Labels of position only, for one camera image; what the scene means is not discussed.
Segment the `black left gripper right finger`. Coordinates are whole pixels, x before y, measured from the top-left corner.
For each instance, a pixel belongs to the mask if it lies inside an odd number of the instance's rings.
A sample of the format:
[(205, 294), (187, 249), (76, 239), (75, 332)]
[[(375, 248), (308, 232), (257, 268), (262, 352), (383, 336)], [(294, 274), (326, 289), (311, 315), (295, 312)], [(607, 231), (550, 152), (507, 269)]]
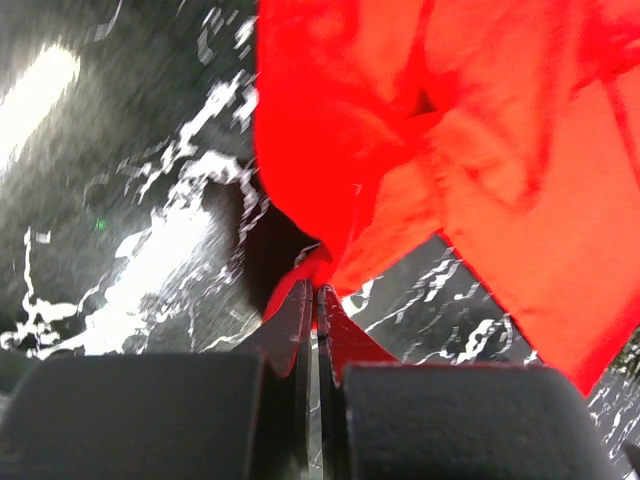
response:
[(612, 479), (581, 394), (558, 371), (398, 362), (317, 295), (328, 479)]

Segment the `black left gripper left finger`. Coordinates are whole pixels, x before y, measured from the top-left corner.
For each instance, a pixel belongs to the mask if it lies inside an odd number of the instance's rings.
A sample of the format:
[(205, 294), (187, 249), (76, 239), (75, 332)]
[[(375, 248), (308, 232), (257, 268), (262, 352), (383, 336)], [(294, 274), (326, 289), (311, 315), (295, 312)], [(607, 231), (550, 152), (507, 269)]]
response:
[(227, 352), (59, 357), (1, 422), (5, 479), (301, 479), (313, 289)]

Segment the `red t-shirt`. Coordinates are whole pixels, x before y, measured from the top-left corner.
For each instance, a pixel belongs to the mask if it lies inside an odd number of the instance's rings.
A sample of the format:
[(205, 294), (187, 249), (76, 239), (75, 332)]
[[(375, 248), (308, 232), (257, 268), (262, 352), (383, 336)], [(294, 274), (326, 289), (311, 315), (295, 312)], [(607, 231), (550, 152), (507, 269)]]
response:
[(318, 246), (278, 284), (357, 291), (433, 234), (589, 394), (639, 323), (635, 1), (263, 1), (254, 132)]

